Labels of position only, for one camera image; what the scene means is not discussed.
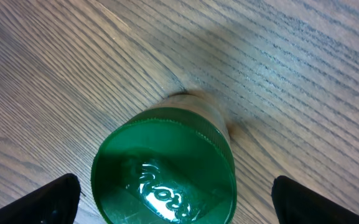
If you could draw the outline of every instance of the green plastic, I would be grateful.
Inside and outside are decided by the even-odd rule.
[[[92,166],[92,192],[108,223],[229,223],[236,208],[233,156],[203,116],[144,111],[110,134]]]

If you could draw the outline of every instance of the tabletop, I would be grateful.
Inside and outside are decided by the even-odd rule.
[[[279,175],[359,214],[356,0],[0,0],[0,208],[71,172],[104,223],[98,147],[182,92],[228,123],[233,223],[278,223]]]

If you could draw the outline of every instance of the green bottle cap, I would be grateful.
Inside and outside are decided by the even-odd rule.
[[[228,137],[178,107],[144,111],[110,134],[93,161],[91,184],[108,223],[221,224],[236,208]]]

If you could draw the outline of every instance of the container body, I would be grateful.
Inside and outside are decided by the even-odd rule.
[[[229,223],[236,181],[225,123],[200,98],[170,97],[104,141],[91,184],[108,223]]]

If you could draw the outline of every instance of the wood grain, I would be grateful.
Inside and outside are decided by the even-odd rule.
[[[230,124],[233,223],[278,223],[287,175],[359,214],[359,1],[0,0],[0,207],[67,172],[103,223],[98,146],[170,94]]]

